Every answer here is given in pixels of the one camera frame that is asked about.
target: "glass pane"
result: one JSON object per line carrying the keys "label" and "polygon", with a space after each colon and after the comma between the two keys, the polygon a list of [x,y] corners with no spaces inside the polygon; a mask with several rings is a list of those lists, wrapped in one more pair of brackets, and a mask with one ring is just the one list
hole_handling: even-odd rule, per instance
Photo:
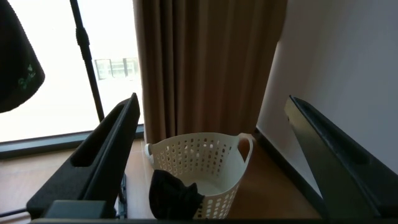
{"label": "glass pane", "polygon": [[20,107],[0,114],[0,142],[94,129],[99,121],[69,1],[9,0],[45,72]]}
{"label": "glass pane", "polygon": [[144,123],[139,67],[129,59],[138,58],[132,0],[78,0],[78,3],[93,60],[110,59],[112,64],[113,78],[97,80],[105,115],[134,92],[141,109],[139,123]]}
{"label": "glass pane", "polygon": [[123,59],[112,59],[113,78],[125,78]]}
{"label": "glass pane", "polygon": [[98,79],[103,80],[112,78],[112,68],[110,60],[95,60],[98,72]]}

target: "curtain fold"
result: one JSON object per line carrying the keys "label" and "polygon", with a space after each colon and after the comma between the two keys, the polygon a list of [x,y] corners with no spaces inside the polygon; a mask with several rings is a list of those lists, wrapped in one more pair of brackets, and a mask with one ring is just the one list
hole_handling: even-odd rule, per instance
{"label": "curtain fold", "polygon": [[134,0],[146,140],[254,131],[286,0]]}

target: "baseboard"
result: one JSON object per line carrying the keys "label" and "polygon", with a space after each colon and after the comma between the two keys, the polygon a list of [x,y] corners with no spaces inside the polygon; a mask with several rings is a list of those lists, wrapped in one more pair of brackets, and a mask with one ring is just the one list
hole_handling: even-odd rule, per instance
{"label": "baseboard", "polygon": [[296,188],[303,196],[312,204],[322,218],[327,218],[326,206],[323,199],[312,188],[312,186],[297,172],[296,169],[285,159],[285,157],[269,142],[269,140],[261,134],[256,128],[253,136],[257,143],[268,153],[269,157],[282,169],[284,174],[293,182]]}

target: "basket handle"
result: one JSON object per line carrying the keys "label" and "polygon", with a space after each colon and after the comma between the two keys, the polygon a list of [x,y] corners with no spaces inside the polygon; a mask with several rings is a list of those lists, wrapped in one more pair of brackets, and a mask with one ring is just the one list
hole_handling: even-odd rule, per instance
{"label": "basket handle", "polygon": [[146,144],[145,145],[145,155],[147,156],[147,159],[150,163],[150,166],[152,166],[152,168],[154,168],[154,155],[152,155],[152,150],[151,148],[151,144]]}
{"label": "basket handle", "polygon": [[253,139],[250,138],[249,136],[246,136],[246,135],[239,135],[239,138],[240,138],[240,139],[241,139],[241,138],[247,139],[248,142],[249,142],[249,145],[250,145],[250,149],[249,149],[248,156],[246,156],[246,159],[245,159],[245,161],[244,161],[244,165],[247,167],[247,166],[248,166],[248,163],[249,163],[249,160],[250,160],[250,157],[251,157],[251,154],[252,154],[252,152],[253,152]]}

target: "cable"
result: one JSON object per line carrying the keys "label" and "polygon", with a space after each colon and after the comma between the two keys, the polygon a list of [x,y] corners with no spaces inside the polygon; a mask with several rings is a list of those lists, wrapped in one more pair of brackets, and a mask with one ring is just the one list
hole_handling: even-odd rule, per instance
{"label": "cable", "polygon": [[21,208],[21,209],[10,211],[10,212],[0,213],[0,218],[7,217],[10,215],[15,215],[15,214],[22,213],[22,212],[26,212],[26,208]]}

